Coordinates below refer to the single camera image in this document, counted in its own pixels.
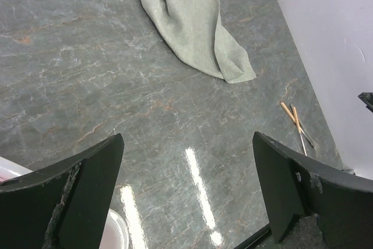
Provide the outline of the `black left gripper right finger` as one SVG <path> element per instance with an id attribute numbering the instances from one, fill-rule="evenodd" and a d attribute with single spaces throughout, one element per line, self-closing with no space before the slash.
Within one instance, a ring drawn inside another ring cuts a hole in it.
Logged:
<path id="1" fill-rule="evenodd" d="M 372 180 L 255 132 L 256 170 L 274 242 L 282 248 L 372 248 Z"/>

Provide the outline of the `wooden-handled chopstick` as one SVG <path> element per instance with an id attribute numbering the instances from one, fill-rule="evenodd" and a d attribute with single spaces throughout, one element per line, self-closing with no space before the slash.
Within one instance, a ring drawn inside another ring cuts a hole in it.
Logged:
<path id="1" fill-rule="evenodd" d="M 298 119 L 297 109 L 296 109 L 296 107 L 294 106 L 294 107 L 292 108 L 292 110 L 293 110 L 293 113 L 294 113 L 295 124 L 296 124 L 296 126 L 297 126 L 298 133 L 299 133 L 299 135 L 300 135 L 300 139 L 301 139 L 301 144 L 302 144 L 302 149 L 303 149 L 304 155 L 305 155 L 305 156 L 308 156 L 308 155 L 307 155 L 307 150 L 306 150 L 306 147 L 305 147 L 305 143 L 304 143 L 304 139 L 303 139 L 303 137 L 302 137 L 302 130 L 301 130 L 300 122 L 299 122 L 299 119 Z"/>
<path id="2" fill-rule="evenodd" d="M 293 123 L 295 123 L 299 133 L 303 133 L 304 131 L 301 129 L 301 126 L 300 126 L 300 123 L 299 123 L 299 120 L 295 118 L 295 116 L 293 115 L 293 113 L 288 109 L 288 107 L 286 106 L 286 104 L 282 101 L 280 103 L 280 105 L 282 106 L 282 108 L 285 110 L 285 112 L 287 113 L 287 115 L 291 118 L 291 120 L 293 121 Z"/>

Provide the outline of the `grey-green cloth napkin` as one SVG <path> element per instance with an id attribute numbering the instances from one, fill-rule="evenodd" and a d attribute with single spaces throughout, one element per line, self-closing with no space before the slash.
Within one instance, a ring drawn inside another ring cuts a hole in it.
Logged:
<path id="1" fill-rule="evenodd" d="M 255 79 L 246 50 L 221 23 L 219 0 L 140 1 L 183 63 L 227 83 Z"/>

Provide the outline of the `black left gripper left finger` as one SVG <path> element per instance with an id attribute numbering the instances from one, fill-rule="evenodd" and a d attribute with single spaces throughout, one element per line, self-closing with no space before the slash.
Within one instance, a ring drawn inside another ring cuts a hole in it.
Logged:
<path id="1" fill-rule="evenodd" d="M 123 151 L 116 134 L 1 183 L 1 248 L 99 248 Z"/>

